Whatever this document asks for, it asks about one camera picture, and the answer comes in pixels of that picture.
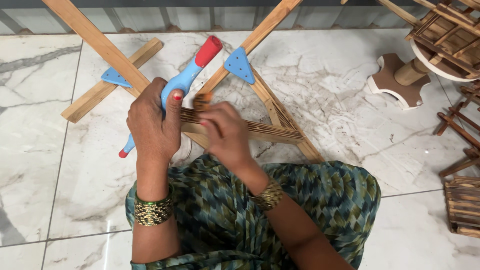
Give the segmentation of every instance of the green patterned fabric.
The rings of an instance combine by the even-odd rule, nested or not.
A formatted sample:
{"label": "green patterned fabric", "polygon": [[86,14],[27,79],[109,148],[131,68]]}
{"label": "green patterned fabric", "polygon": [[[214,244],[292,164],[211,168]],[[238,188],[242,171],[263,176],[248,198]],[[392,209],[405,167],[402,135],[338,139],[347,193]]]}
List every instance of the green patterned fabric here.
{"label": "green patterned fabric", "polygon": [[[335,250],[358,268],[380,204],[380,187],[364,168],[339,161],[314,165],[266,164],[282,186],[318,225]],[[175,186],[174,213],[184,255],[134,270],[296,269],[243,183],[207,154],[168,170]],[[133,227],[136,183],[126,198]]]}

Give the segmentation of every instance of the bangle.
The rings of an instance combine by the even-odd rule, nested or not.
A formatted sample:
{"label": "bangle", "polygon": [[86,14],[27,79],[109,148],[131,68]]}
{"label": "bangle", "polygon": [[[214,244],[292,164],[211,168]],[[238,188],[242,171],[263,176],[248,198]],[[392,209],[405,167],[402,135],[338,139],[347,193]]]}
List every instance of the bangle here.
{"label": "bangle", "polygon": [[166,222],[173,213],[172,184],[168,184],[168,196],[160,201],[145,202],[135,192],[135,219],[143,226],[156,226]]}
{"label": "bangle", "polygon": [[270,211],[280,202],[283,197],[283,190],[272,177],[268,177],[268,184],[264,191],[257,196],[254,196],[250,191],[248,192],[252,201],[258,205],[262,211]]}

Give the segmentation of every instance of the red tip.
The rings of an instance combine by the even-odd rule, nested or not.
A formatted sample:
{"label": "red tip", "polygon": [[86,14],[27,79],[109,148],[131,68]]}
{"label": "red tip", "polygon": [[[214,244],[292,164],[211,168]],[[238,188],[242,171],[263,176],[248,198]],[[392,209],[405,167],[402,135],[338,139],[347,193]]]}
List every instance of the red tip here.
{"label": "red tip", "polygon": [[195,64],[205,67],[223,48],[222,42],[216,36],[209,36],[195,57]]}
{"label": "red tip", "polygon": [[119,153],[119,157],[121,157],[122,159],[126,158],[128,156],[128,153],[125,153],[125,151],[123,151],[123,149],[120,151]]}

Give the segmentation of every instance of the woman's right hand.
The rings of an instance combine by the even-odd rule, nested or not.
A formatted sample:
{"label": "woman's right hand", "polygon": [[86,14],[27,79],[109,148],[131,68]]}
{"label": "woman's right hand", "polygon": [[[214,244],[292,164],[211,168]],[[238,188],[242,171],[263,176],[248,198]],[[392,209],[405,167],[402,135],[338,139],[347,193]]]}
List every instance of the woman's right hand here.
{"label": "woman's right hand", "polygon": [[248,147],[247,124],[230,103],[211,105],[210,110],[199,113],[198,117],[208,132],[207,151],[227,169],[240,177],[243,169],[258,166]]}

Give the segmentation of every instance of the blue triangular bracket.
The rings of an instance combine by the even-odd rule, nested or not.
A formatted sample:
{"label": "blue triangular bracket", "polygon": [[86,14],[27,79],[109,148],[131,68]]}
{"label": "blue triangular bracket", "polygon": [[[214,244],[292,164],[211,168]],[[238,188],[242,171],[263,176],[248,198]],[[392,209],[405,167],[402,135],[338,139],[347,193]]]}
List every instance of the blue triangular bracket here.
{"label": "blue triangular bracket", "polygon": [[131,87],[132,85],[127,82],[113,67],[110,67],[105,71],[101,76],[100,79],[108,82],[113,83],[120,86]]}
{"label": "blue triangular bracket", "polygon": [[250,63],[248,63],[247,54],[243,47],[238,47],[238,49],[233,51],[223,66],[226,70],[232,72],[240,79],[245,80],[247,83],[251,85],[255,83],[255,77],[253,76]]}

